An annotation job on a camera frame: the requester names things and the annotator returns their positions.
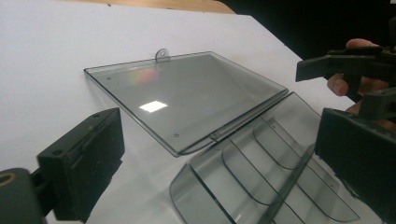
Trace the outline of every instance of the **dark background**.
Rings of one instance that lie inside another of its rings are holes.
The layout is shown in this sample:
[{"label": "dark background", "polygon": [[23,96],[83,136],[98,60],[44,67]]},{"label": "dark background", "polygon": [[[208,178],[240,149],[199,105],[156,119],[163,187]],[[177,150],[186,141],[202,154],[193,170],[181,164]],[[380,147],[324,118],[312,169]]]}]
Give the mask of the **dark background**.
[{"label": "dark background", "polygon": [[351,38],[389,45],[390,0],[220,0],[250,15],[303,59],[344,49]]}]

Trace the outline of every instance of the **transparent plastic tray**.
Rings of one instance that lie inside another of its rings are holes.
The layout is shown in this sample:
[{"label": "transparent plastic tray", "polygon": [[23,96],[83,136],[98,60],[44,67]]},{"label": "transparent plastic tray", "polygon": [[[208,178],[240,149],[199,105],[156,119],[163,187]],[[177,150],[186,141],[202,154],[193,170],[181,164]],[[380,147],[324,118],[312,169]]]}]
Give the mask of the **transparent plastic tray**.
[{"label": "transparent plastic tray", "polygon": [[311,160],[318,124],[289,95],[185,165],[170,187],[176,209],[189,224],[359,220],[343,185]]},{"label": "transparent plastic tray", "polygon": [[210,147],[287,94],[212,52],[85,73],[174,156]]}]

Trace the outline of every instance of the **plastic lid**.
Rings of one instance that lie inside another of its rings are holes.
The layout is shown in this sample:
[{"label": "plastic lid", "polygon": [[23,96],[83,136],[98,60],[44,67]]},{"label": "plastic lid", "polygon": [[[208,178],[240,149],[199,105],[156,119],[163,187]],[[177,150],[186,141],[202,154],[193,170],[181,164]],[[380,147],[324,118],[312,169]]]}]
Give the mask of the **plastic lid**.
[{"label": "plastic lid", "polygon": [[85,69],[175,157],[210,147],[287,90],[212,52]]}]

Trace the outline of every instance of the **screw hole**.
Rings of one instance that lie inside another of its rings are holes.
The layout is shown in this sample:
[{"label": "screw hole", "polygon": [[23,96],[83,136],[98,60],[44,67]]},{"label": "screw hole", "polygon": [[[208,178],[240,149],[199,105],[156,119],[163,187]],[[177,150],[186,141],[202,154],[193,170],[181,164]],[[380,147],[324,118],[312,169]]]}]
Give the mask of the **screw hole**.
[{"label": "screw hole", "polygon": [[11,183],[15,179],[15,175],[13,173],[5,173],[0,175],[0,187]]},{"label": "screw hole", "polygon": [[61,154],[62,154],[62,151],[61,151],[61,150],[55,150],[55,151],[52,152],[52,155],[53,155],[53,156],[59,156],[59,155],[61,155]]}]

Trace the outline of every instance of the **tray compartment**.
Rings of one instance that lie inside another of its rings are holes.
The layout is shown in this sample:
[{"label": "tray compartment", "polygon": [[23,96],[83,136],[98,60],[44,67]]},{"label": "tray compartment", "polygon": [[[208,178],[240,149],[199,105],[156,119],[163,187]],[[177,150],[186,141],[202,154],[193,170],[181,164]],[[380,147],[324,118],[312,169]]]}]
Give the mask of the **tray compartment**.
[{"label": "tray compartment", "polygon": [[[292,111],[293,116],[283,110]],[[192,158],[187,167],[189,177],[195,179],[184,186],[186,180],[179,176],[171,185],[177,210],[187,223],[203,223],[194,219],[200,215],[214,217],[205,223],[317,224],[358,220],[336,193],[343,186],[311,161],[318,121],[319,116],[297,95],[288,96],[229,138]],[[189,196],[197,189],[205,197]],[[204,200],[217,209],[208,206],[200,210]]]}]

